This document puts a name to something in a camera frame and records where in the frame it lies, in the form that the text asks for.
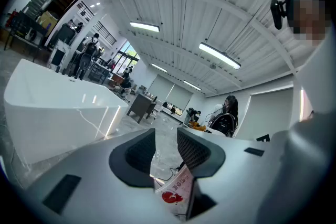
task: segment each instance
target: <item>red logo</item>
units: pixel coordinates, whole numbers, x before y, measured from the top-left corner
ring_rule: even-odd
[[[165,202],[168,202],[168,204],[172,204],[174,202],[178,202],[178,201],[182,201],[183,198],[182,196],[176,194],[171,193],[170,191],[166,191],[162,194],[162,199]]]

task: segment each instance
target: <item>cardboard box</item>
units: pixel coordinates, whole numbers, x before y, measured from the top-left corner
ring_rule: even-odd
[[[44,12],[38,20],[38,23],[48,29],[46,34],[46,37],[48,37],[57,24],[57,19],[55,19],[49,12]]]

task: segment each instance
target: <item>floor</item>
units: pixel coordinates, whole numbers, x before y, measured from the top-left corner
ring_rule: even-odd
[[[41,174],[45,173],[63,158],[71,154],[71,152],[31,165],[26,165],[19,160],[13,147],[11,136],[6,127],[3,95],[10,76],[18,62],[22,58],[32,60],[32,56],[28,53],[23,55],[11,49],[4,51],[3,45],[4,44],[0,42],[0,155],[3,158],[8,179],[13,184],[25,189]],[[45,66],[45,63],[39,62],[38,60],[36,60],[35,63]],[[130,100],[130,106],[134,101],[135,96],[130,95],[128,98]],[[156,153],[151,165],[151,175],[161,179],[169,178],[171,176],[170,168],[179,167],[182,162],[182,158],[177,151],[176,141],[176,129],[179,127],[180,122],[163,112],[157,114],[156,120],[152,117],[148,120],[143,118],[140,124],[137,123],[137,120],[138,116],[133,112],[131,112],[129,116],[125,115],[116,132],[105,139],[111,139],[133,131],[155,128]]]

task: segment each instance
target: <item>black backpack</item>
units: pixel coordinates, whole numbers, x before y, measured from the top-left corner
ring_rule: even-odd
[[[94,52],[96,51],[96,44],[97,43],[98,43],[98,40],[97,40],[97,42],[93,42],[93,37],[92,37],[92,41],[90,43],[88,43],[85,53],[90,55],[90,56],[93,56]]]
[[[220,131],[226,137],[232,137],[235,132],[235,117],[229,113],[225,113],[224,109],[222,109],[219,115],[209,121],[209,127]]]

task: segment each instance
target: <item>corrugated ceiling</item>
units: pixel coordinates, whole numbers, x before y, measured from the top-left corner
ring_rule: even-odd
[[[131,44],[145,62],[169,67],[178,79],[192,79],[190,82],[206,95],[291,71],[276,46],[285,49],[294,68],[312,53],[312,47],[293,38],[286,20],[282,30],[274,27],[270,0],[220,1],[218,5],[218,0],[105,0],[104,5],[122,32],[133,36]],[[130,21],[158,25],[161,31],[133,28]],[[257,22],[261,22],[263,33],[255,27]],[[200,42],[227,53],[241,63],[241,68],[235,70],[201,51]],[[209,68],[212,63],[217,66],[215,70]]]

